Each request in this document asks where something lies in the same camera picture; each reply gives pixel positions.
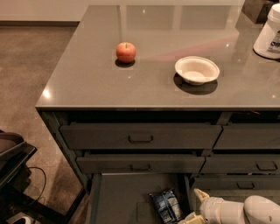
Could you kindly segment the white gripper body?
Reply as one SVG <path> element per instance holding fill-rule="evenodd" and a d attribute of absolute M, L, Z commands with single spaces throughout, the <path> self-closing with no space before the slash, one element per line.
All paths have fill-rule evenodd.
<path fill-rule="evenodd" d="M 200 205 L 200 214 L 206 224 L 246 224 L 244 204 L 210 197 Z"/>

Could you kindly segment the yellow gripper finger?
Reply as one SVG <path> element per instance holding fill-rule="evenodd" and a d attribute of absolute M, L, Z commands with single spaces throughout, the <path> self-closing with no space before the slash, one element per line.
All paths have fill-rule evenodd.
<path fill-rule="evenodd" d="M 205 224 L 205 221 L 201 215 L 197 215 L 195 212 L 188 214 L 178 224 Z"/>
<path fill-rule="evenodd" d="M 201 203 L 203 203 L 204 201 L 210 198 L 210 196 L 206 192 L 203 192 L 198 188 L 195 188 L 193 191 L 195 196 L 199 199 Z"/>

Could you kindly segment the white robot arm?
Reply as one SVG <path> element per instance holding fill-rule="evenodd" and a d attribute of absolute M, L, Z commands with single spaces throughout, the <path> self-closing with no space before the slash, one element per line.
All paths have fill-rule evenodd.
<path fill-rule="evenodd" d="M 200 215 L 190 213 L 178 224 L 280 224 L 280 206 L 262 196 L 235 202 L 211 197 L 198 188 L 194 193 L 200 200 Z"/>

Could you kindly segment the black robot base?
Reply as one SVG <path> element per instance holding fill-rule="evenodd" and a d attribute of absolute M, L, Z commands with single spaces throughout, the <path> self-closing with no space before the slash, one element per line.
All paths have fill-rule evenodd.
<path fill-rule="evenodd" d="M 5 197 L 15 200 L 28 211 L 39 214 L 52 223 L 68 224 L 74 212 L 81 203 L 86 191 L 81 189 L 76 199 L 65 215 L 42 205 L 36 199 L 23 194 L 15 188 L 11 181 L 25 168 L 26 162 L 37 151 L 37 148 L 28 144 L 19 134 L 0 132 L 0 190 Z"/>

